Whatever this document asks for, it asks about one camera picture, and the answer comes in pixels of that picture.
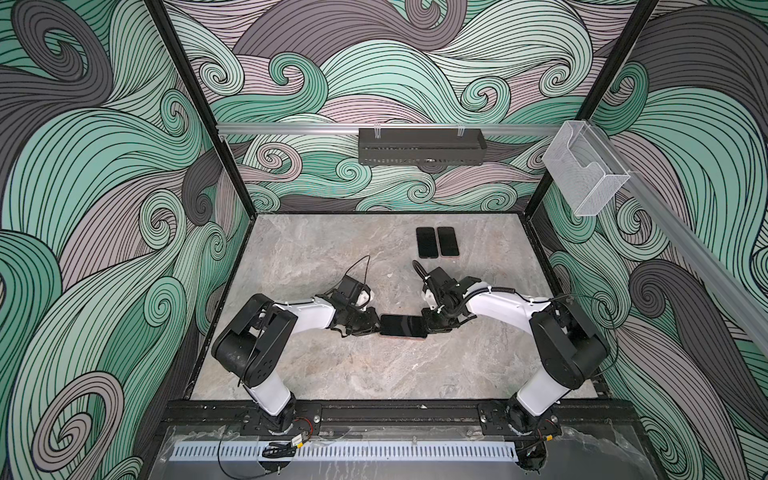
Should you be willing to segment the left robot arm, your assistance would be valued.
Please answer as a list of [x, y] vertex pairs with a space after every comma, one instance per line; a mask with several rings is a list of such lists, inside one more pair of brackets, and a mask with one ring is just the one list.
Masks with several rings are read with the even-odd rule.
[[349, 275], [306, 300], [278, 302], [256, 293], [218, 335], [211, 355], [237, 377], [272, 427], [285, 430], [292, 422], [296, 397], [276, 368], [288, 341], [309, 330], [335, 330], [344, 337], [378, 332], [372, 298], [371, 288]]

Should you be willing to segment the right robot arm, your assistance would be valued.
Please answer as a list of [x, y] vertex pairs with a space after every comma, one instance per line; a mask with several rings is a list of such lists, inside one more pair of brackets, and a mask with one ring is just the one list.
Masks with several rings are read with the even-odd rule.
[[608, 358], [604, 335], [571, 297], [531, 297], [476, 277], [456, 280], [443, 269], [412, 266], [422, 281], [422, 323], [430, 334], [448, 333], [476, 317], [511, 325], [533, 339], [541, 366], [511, 397], [507, 415], [513, 427], [528, 431], [551, 407], [581, 386]]

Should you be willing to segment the purple-edged black smartphone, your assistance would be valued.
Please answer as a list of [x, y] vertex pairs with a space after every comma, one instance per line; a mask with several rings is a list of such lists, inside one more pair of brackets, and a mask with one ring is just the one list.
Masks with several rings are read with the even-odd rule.
[[436, 228], [440, 255], [442, 257], [459, 257], [460, 248], [456, 231], [453, 227], [440, 226]]

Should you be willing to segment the pink phone case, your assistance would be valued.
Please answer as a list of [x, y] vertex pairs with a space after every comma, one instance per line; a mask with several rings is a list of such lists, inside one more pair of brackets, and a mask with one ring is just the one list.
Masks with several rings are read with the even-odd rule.
[[397, 340], [397, 341], [424, 341], [426, 340], [426, 337], [404, 337], [404, 336], [386, 336], [382, 335], [382, 338], [388, 339], [388, 340]]

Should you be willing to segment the black phone case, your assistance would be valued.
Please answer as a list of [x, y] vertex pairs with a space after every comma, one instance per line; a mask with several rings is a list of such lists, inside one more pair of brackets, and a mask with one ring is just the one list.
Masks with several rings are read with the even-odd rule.
[[437, 234], [434, 227], [417, 227], [416, 240], [420, 259], [436, 259], [439, 257]]

